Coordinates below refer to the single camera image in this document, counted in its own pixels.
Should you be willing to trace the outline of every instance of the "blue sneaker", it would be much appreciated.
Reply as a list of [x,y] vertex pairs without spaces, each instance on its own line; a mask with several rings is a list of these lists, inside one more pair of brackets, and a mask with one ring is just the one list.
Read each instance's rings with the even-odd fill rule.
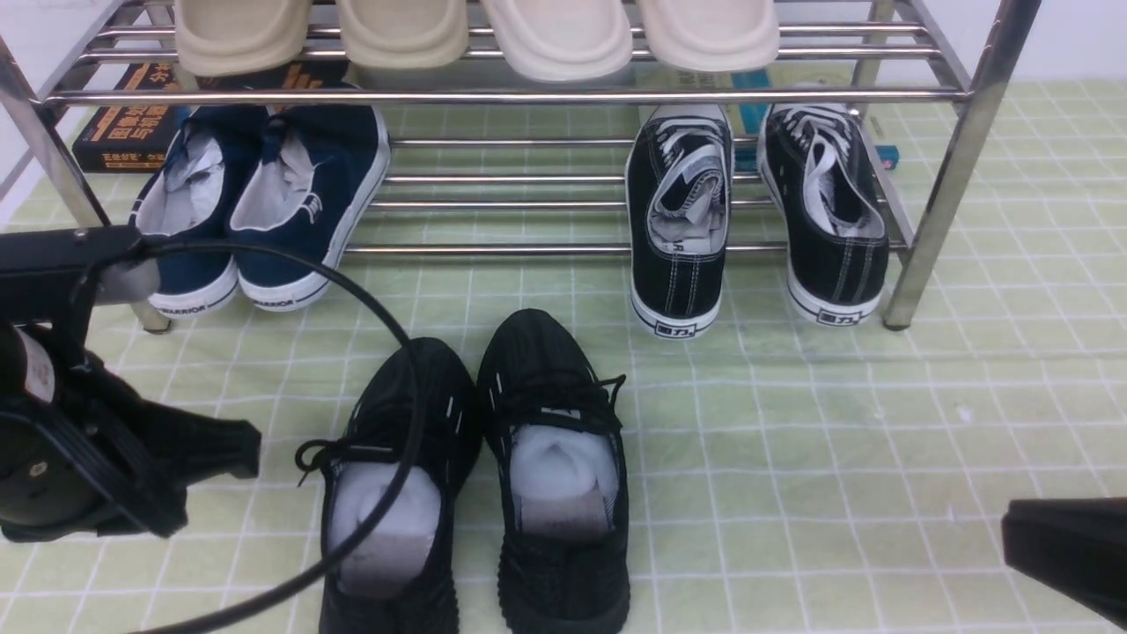
[[[130,224],[145,235],[222,238],[227,220],[261,153],[261,106],[210,106],[180,125],[165,164],[145,184]],[[239,274],[228,253],[161,258],[160,288],[150,297],[170,319],[218,310],[234,296]]]
[[[336,268],[390,158],[388,127],[374,107],[298,106],[274,115],[228,234]],[[236,258],[242,292],[264,310],[298,310],[328,289],[325,277],[281,258]]]

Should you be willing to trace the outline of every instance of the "black plastic object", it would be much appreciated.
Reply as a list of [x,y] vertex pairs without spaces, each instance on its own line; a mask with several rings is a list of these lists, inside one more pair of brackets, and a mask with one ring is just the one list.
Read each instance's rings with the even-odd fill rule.
[[187,486],[258,475],[261,435],[141,399],[90,354],[54,360],[50,332],[0,324],[0,529],[11,542],[76,532],[170,537]]
[[1127,499],[1015,500],[1005,563],[1127,629]]
[[96,303],[142,300],[160,282],[153,261],[91,265],[143,247],[132,226],[0,235],[0,532],[11,542],[170,537],[188,523],[189,485],[258,475],[250,423],[145,401],[86,350]]
[[0,322],[51,323],[81,347],[96,303],[144,301],[160,285],[157,262],[139,261],[110,267],[79,293],[89,296],[76,295],[91,264],[141,247],[128,225],[0,234]]

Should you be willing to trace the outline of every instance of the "black sneaker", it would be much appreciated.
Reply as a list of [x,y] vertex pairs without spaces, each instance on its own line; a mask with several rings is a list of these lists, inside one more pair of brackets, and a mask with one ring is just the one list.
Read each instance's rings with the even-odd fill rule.
[[693,339],[720,312],[734,148],[719,106],[662,106],[627,159],[631,297],[659,338]]
[[860,324],[880,303],[888,230],[857,117],[838,104],[773,105],[756,158],[787,220],[798,312],[828,327]]
[[[325,580],[320,634],[454,634],[454,499],[481,450],[481,411],[469,373],[446,345],[414,340],[426,385],[427,429],[417,466],[369,539]],[[298,450],[325,475],[321,553],[372,511],[407,444],[412,387],[400,350],[361,396],[345,436]],[[318,449],[310,461],[305,453]]]
[[486,350],[478,391],[492,411],[486,440],[505,511],[498,588],[515,634],[614,634],[625,623],[629,511],[614,416],[624,382],[600,382],[541,310],[513,313]]

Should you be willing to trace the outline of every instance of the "grid pattern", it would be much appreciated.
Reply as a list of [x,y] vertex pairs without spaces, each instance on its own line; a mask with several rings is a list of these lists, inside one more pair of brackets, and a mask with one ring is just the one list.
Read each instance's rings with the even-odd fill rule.
[[[894,180],[919,213],[953,114],[875,107],[904,155]],[[623,261],[352,258],[344,268],[411,333],[444,339],[471,370],[504,316],[539,306],[576,334],[602,375],[629,375],[619,400],[633,506],[627,632],[1106,633],[1090,611],[1004,568],[999,519],[1015,498],[1127,493],[1125,113],[1122,82],[1013,86],[919,319],[900,334],[797,321],[781,260],[770,257],[729,259],[721,319],[691,345],[658,341],[636,323]],[[416,136],[630,135],[638,125],[635,108],[416,107],[385,116],[393,132]],[[392,169],[618,173],[624,158],[403,151]],[[124,217],[142,179],[92,184]],[[739,213],[739,238],[780,235],[773,214]],[[10,227],[47,225],[70,220],[44,182]],[[373,214],[357,236],[609,239],[628,239],[624,217],[551,211]],[[0,546],[0,633],[165,624],[314,561],[321,489],[294,489],[292,456],[307,439],[340,432],[391,352],[372,316],[332,291],[302,312],[268,314],[238,301],[149,337],[127,310],[99,309],[90,346],[149,398],[254,421],[265,436],[261,477],[196,488],[192,524],[169,542]],[[486,452],[459,500],[464,632],[505,631],[495,473]],[[232,631],[314,632],[319,601],[319,589],[308,591]]]

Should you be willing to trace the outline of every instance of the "white wall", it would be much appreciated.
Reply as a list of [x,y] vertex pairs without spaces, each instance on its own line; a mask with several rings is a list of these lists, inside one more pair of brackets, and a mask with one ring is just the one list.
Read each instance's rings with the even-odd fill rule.
[[[959,57],[974,74],[997,12],[997,0],[925,0]],[[863,19],[854,3],[780,2],[787,19]],[[1127,0],[1044,0],[1018,64],[1018,79],[1127,79]],[[919,81],[930,77],[920,62],[886,62],[881,79]]]
[[[3,8],[0,35],[11,46],[33,86],[39,88],[70,54],[81,34],[114,1],[0,0]],[[968,71],[974,73],[997,9],[996,0],[929,0],[928,6]],[[867,14],[863,5],[850,2],[780,2],[779,8],[784,20],[860,19]],[[1017,75],[1019,79],[1127,78],[1124,25],[1127,25],[1127,0],[1044,0]],[[923,81],[930,77],[922,62],[886,62],[881,71],[885,81]],[[0,111],[0,195],[25,152],[26,145],[11,120]]]

